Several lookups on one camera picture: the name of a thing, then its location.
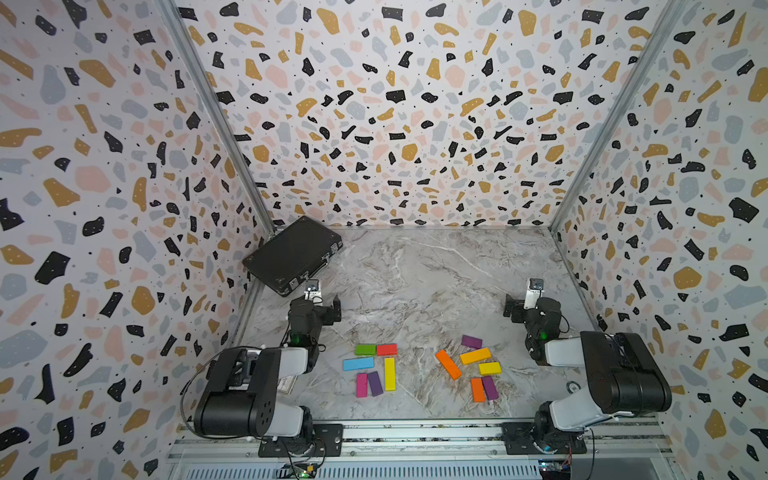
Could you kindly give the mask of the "green block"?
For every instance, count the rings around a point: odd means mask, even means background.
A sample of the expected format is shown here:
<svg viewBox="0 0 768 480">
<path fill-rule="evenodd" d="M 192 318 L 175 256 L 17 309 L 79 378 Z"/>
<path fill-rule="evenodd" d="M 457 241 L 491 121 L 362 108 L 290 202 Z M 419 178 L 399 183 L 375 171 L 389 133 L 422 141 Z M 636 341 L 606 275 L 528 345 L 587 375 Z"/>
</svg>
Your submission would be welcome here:
<svg viewBox="0 0 768 480">
<path fill-rule="evenodd" d="M 376 344 L 357 344 L 354 349 L 356 356 L 376 356 L 377 345 Z"/>
</svg>

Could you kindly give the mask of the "red block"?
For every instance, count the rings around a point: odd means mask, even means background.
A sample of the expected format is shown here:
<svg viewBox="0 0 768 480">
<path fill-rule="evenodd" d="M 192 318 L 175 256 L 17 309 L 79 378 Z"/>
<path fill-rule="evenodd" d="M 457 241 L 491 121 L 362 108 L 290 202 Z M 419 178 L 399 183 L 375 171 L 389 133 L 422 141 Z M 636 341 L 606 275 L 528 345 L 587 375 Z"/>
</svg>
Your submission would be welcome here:
<svg viewBox="0 0 768 480">
<path fill-rule="evenodd" d="M 377 356 L 396 356 L 398 347 L 396 344 L 380 344 L 376 346 Z"/>
</svg>

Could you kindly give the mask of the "yellow long block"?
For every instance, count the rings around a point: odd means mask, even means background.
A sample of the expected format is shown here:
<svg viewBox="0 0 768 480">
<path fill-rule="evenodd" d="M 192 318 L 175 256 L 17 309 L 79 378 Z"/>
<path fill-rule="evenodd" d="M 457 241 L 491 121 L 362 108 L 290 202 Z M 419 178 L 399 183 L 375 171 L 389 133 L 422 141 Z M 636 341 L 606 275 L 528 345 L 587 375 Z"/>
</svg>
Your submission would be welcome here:
<svg viewBox="0 0 768 480">
<path fill-rule="evenodd" d="M 396 390 L 396 361 L 393 357 L 386 357 L 384 359 L 384 377 L 385 377 L 385 390 Z"/>
</svg>

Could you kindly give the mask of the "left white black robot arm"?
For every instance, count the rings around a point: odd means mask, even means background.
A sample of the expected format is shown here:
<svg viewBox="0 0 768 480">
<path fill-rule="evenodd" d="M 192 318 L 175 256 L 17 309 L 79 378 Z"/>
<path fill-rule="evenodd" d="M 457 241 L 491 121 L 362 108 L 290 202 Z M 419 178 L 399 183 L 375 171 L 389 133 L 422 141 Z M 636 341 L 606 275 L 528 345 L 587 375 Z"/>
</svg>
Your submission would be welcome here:
<svg viewBox="0 0 768 480">
<path fill-rule="evenodd" d="M 212 440 L 254 437 L 266 441 L 259 454 L 337 456 L 329 448 L 343 426 L 317 427 L 305 406 L 278 398 L 279 383 L 312 372 L 324 349 L 322 328 L 341 320 L 341 302 L 329 306 L 299 297 L 291 301 L 285 340 L 278 347 L 238 346 L 224 350 L 206 374 L 207 384 L 192 415 L 196 435 Z"/>
</svg>

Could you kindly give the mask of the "amber long block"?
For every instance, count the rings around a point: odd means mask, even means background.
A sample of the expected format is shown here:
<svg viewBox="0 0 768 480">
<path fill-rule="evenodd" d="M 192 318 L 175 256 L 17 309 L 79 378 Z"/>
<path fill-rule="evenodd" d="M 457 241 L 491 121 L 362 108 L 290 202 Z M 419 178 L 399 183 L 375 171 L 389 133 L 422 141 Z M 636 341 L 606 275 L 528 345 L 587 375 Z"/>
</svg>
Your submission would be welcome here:
<svg viewBox="0 0 768 480">
<path fill-rule="evenodd" d="M 473 363 L 488 360 L 492 357 L 492 354 L 488 348 L 476 349 L 460 355 L 460 360 L 463 365 L 470 365 Z"/>
</svg>

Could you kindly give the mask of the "yellow short block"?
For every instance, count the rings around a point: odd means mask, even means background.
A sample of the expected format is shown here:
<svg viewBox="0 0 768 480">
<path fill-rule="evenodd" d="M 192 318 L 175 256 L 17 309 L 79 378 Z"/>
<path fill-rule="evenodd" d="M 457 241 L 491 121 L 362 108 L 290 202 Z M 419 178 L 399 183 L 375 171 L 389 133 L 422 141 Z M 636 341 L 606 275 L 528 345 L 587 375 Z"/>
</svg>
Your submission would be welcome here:
<svg viewBox="0 0 768 480">
<path fill-rule="evenodd" d="M 484 362 L 478 364 L 479 374 L 481 376 L 500 375 L 502 367 L 499 362 Z"/>
</svg>

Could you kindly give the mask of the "black flat case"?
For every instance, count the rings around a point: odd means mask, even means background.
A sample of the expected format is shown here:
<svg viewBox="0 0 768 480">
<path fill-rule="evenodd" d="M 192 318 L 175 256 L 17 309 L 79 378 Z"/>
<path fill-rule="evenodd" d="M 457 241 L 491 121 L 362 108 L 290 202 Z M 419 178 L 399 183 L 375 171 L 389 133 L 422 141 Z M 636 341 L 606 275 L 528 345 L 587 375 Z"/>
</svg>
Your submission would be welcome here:
<svg viewBox="0 0 768 480">
<path fill-rule="evenodd" d="M 302 216 L 248 255 L 242 264 L 266 287 L 286 297 L 313 278 L 342 248 L 338 233 Z"/>
</svg>

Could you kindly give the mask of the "magenta block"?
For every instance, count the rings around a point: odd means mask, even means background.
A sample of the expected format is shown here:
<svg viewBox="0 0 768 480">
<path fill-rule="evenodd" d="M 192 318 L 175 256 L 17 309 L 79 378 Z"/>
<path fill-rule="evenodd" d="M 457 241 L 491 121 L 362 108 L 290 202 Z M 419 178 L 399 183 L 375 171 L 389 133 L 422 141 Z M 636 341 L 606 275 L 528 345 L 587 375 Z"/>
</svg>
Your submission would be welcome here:
<svg viewBox="0 0 768 480">
<path fill-rule="evenodd" d="M 366 398 L 368 396 L 368 374 L 358 373 L 356 375 L 356 397 Z"/>
</svg>

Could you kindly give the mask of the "small printed card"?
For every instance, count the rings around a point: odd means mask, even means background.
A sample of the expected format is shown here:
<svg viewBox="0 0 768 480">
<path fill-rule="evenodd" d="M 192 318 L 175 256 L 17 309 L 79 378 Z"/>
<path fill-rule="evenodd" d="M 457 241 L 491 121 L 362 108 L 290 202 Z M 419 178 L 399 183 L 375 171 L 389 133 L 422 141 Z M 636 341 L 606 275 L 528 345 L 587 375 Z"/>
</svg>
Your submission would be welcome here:
<svg viewBox="0 0 768 480">
<path fill-rule="evenodd" d="M 277 390 L 281 395 L 290 395 L 297 382 L 297 376 L 282 377 L 278 380 Z"/>
</svg>

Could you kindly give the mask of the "orange long block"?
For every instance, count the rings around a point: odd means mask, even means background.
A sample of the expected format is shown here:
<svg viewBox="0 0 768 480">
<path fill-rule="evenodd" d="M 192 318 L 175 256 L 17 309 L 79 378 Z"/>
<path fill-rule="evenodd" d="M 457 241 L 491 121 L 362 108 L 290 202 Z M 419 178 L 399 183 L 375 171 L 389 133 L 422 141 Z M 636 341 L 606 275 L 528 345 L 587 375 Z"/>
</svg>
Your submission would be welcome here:
<svg viewBox="0 0 768 480">
<path fill-rule="evenodd" d="M 438 351 L 435 357 L 452 380 L 456 381 L 462 376 L 460 368 L 445 350 Z"/>
</svg>

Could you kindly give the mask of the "purple block bottom right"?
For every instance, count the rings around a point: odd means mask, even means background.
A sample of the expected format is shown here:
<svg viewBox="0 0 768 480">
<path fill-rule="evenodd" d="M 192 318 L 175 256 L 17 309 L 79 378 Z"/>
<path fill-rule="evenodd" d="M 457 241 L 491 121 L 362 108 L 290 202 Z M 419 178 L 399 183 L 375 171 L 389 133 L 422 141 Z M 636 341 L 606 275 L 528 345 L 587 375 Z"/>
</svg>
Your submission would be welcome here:
<svg viewBox="0 0 768 480">
<path fill-rule="evenodd" d="M 488 401 L 494 401 L 499 398 L 499 393 L 495 385 L 494 378 L 492 376 L 483 376 L 481 378 L 482 386 L 485 392 L 485 397 Z"/>
</svg>

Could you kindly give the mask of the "orange short block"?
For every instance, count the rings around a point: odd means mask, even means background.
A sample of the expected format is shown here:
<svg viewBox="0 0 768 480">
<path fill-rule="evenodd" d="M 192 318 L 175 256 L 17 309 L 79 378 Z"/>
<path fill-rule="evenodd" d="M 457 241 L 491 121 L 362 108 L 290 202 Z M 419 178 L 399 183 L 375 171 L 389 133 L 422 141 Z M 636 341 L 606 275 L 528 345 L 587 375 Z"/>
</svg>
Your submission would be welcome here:
<svg viewBox="0 0 768 480">
<path fill-rule="evenodd" d="M 472 398 L 475 403 L 484 403 L 486 401 L 485 389 L 481 378 L 472 378 L 470 380 Z"/>
</svg>

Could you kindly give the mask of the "purple block left group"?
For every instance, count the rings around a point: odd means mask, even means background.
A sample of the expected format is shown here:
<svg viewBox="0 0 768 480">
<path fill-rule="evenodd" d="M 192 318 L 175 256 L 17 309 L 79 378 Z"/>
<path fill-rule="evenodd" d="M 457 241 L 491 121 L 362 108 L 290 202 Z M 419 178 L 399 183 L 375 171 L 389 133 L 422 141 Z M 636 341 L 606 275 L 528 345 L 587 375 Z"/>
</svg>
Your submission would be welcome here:
<svg viewBox="0 0 768 480">
<path fill-rule="evenodd" d="M 373 371 L 367 374 L 368 386 L 370 394 L 373 397 L 377 397 L 384 393 L 384 388 L 381 382 L 381 378 L 378 372 Z"/>
</svg>

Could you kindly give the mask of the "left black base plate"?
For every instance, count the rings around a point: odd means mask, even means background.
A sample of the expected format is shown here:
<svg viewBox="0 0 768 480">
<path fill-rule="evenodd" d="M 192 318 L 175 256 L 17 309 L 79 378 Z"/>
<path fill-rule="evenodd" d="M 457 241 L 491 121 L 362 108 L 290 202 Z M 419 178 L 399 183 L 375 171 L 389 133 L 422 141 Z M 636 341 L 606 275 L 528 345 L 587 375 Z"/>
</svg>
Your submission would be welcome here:
<svg viewBox="0 0 768 480">
<path fill-rule="evenodd" d="M 264 439 L 258 449 L 259 458 L 339 457 L 343 445 L 344 425 L 319 423 L 304 426 L 298 436 Z"/>
</svg>

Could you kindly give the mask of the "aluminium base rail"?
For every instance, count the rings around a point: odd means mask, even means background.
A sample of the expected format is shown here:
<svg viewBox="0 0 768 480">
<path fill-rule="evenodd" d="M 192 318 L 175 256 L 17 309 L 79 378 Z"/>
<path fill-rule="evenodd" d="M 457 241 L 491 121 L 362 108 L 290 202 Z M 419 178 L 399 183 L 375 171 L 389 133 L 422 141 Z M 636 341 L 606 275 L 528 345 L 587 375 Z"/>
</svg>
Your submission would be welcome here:
<svg viewBox="0 0 768 480">
<path fill-rule="evenodd" d="M 182 432 L 164 479 L 681 479 L 653 418 L 613 421 L 580 436 L 583 453 L 520 453 L 513 419 L 343 420 L 337 435 L 290 456 L 265 441 L 206 441 Z"/>
</svg>

